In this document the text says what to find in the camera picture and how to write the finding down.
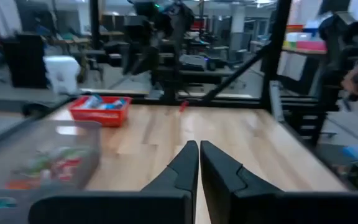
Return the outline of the teal Ring Pop gummy packet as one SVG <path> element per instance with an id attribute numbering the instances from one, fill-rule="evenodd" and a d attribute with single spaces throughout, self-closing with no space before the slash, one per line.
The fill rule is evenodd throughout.
<path id="1" fill-rule="evenodd" d="M 17 204 L 14 198 L 0 198 L 0 208 L 16 208 Z"/>

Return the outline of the red plastic basket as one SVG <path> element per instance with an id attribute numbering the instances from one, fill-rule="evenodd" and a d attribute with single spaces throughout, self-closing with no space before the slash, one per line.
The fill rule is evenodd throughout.
<path id="1" fill-rule="evenodd" d="M 101 96 L 103 103 L 112 103 L 115 100 L 123 98 L 126 104 L 119 110 L 101 110 L 83 109 L 81 105 L 90 97 L 81 96 L 76 99 L 69 107 L 68 110 L 71 116 L 76 121 L 95 121 L 105 127 L 120 127 L 127 120 L 129 107 L 132 103 L 131 97 L 126 96 Z"/>

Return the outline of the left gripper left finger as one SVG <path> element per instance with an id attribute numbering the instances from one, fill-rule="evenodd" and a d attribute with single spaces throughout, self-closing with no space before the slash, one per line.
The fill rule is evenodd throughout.
<path id="1" fill-rule="evenodd" d="M 195 224 L 199 149 L 188 141 L 142 190 L 89 191 L 35 202 L 29 224 Z"/>

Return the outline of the person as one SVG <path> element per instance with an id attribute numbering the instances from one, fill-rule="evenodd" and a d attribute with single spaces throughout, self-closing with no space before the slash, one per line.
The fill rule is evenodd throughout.
<path id="1" fill-rule="evenodd" d="M 347 109 L 358 101 L 358 18 L 354 15 L 356 10 L 349 10 L 351 1 L 323 0 L 318 12 L 322 19 L 318 32 L 327 49 L 328 74 L 353 85 L 343 98 Z"/>

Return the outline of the black cabinet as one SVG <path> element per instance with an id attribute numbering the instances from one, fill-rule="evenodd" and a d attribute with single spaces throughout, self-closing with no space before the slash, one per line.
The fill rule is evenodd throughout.
<path id="1" fill-rule="evenodd" d="M 40 35 L 18 34 L 1 40 L 14 88 L 46 89 L 44 42 Z"/>

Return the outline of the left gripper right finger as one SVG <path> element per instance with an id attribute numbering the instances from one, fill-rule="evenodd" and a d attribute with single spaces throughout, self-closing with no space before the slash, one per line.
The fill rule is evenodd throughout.
<path id="1" fill-rule="evenodd" d="M 286 192 L 209 141 L 200 144 L 211 224 L 358 224 L 358 192 Z"/>

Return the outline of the black diagonal pole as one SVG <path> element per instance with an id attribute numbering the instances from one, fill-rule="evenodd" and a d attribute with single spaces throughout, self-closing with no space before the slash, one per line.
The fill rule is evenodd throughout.
<path id="1" fill-rule="evenodd" d="M 260 60 L 271 48 L 271 43 L 263 46 L 250 60 L 244 62 L 229 78 L 225 79 L 220 85 L 218 85 L 216 88 L 212 89 L 205 96 L 203 96 L 201 101 L 208 102 L 213 100 L 220 92 L 222 92 L 232 82 L 239 78 L 246 70 L 253 66 L 254 63 Z"/>

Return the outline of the white box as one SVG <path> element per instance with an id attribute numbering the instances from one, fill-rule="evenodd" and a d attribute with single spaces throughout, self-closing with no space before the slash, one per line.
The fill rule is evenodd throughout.
<path id="1" fill-rule="evenodd" d="M 52 91 L 57 95 L 74 95 L 78 91 L 77 76 L 80 64 L 69 55 L 48 55 L 43 57 L 46 77 Z"/>

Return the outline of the grey translucent plastic bin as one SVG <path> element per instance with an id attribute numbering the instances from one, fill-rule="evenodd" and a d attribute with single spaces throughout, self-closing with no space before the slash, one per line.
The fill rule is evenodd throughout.
<path id="1" fill-rule="evenodd" d="M 100 129 L 96 122 L 35 121 L 0 141 L 0 198 L 14 198 L 16 208 L 0 208 L 0 224 L 28 224 L 30 207 L 38 200 L 82 190 L 99 165 Z M 39 152 L 62 147 L 86 149 L 81 164 L 69 181 L 43 170 L 38 177 L 16 174 L 16 170 Z"/>

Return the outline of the black metal table frame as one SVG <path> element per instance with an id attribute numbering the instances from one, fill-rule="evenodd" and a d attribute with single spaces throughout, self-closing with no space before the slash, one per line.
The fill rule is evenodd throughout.
<path id="1" fill-rule="evenodd" d="M 190 105 L 200 107 L 216 108 L 248 108 L 262 109 L 263 103 L 257 98 L 249 98 L 240 95 L 217 94 L 211 100 L 204 100 L 204 96 L 198 96 L 195 93 L 179 92 L 175 100 L 166 100 L 164 97 L 158 99 L 150 98 L 146 92 L 130 92 L 124 90 L 92 90 L 81 89 L 78 94 L 62 95 L 53 101 L 35 100 L 7 100 L 0 99 L 0 111 L 9 113 L 22 113 L 26 121 L 13 124 L 0 130 L 0 141 L 11 136 L 14 132 L 29 125 L 36 119 L 42 119 L 62 106 L 65 106 L 81 96 L 128 96 L 132 98 L 135 105 L 165 105 L 178 106 Z M 309 96 L 281 96 L 280 102 L 284 112 L 283 122 L 290 126 L 297 136 L 309 136 L 308 142 L 315 145 L 318 141 L 324 120 L 327 114 L 332 111 L 339 111 L 339 106 L 334 103 L 326 103 L 323 100 L 317 100 Z"/>

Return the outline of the green Ring Pop gummy packet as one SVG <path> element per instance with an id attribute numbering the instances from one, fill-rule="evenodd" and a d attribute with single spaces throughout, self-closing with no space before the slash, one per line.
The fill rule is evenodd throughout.
<path id="1" fill-rule="evenodd" d="M 60 159 L 83 158 L 87 153 L 86 149 L 62 147 L 48 152 L 39 152 L 35 157 L 27 160 L 17 170 L 16 174 L 27 177 L 38 177 L 43 170 L 52 172 L 52 165 Z"/>

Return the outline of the red Ring Pop gummy packet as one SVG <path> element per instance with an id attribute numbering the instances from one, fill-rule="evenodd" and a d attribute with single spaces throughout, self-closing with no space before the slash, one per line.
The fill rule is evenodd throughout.
<path id="1" fill-rule="evenodd" d="M 81 164 L 82 158 L 60 159 L 53 163 L 53 177 L 61 181 L 69 181 L 74 176 L 74 171 Z"/>

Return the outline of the shelf with colourful boxes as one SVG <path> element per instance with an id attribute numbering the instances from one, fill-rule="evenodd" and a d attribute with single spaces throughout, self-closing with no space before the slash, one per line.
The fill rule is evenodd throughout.
<path id="1" fill-rule="evenodd" d="M 319 37 L 317 27 L 290 24 L 287 25 L 282 50 L 297 54 L 324 55 L 326 45 Z"/>

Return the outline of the black vertical post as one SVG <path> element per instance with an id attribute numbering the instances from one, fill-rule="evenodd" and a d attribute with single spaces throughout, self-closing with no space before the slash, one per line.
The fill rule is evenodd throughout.
<path id="1" fill-rule="evenodd" d="M 268 51 L 264 57 L 265 74 L 260 102 L 263 109 L 267 110 L 269 113 L 272 112 L 269 83 L 270 81 L 277 79 L 278 64 L 285 37 L 288 16 L 290 14 L 291 2 L 292 0 L 278 0 L 275 19 L 272 26 L 272 34 L 270 36 L 270 42 L 268 45 Z"/>
<path id="2" fill-rule="evenodd" d="M 101 48 L 99 33 L 99 4 L 98 0 L 89 0 L 89 14 L 91 26 L 91 42 L 95 50 Z"/>

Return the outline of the blue white candy bar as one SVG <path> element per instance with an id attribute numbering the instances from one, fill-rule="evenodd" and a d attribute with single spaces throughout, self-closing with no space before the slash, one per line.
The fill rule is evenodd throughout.
<path id="1" fill-rule="evenodd" d="M 103 103 L 103 99 L 99 95 L 91 95 L 82 105 L 83 109 L 95 109 Z"/>
<path id="2" fill-rule="evenodd" d="M 123 98 L 113 101 L 112 103 L 101 103 L 98 107 L 101 110 L 119 110 L 126 104 Z"/>

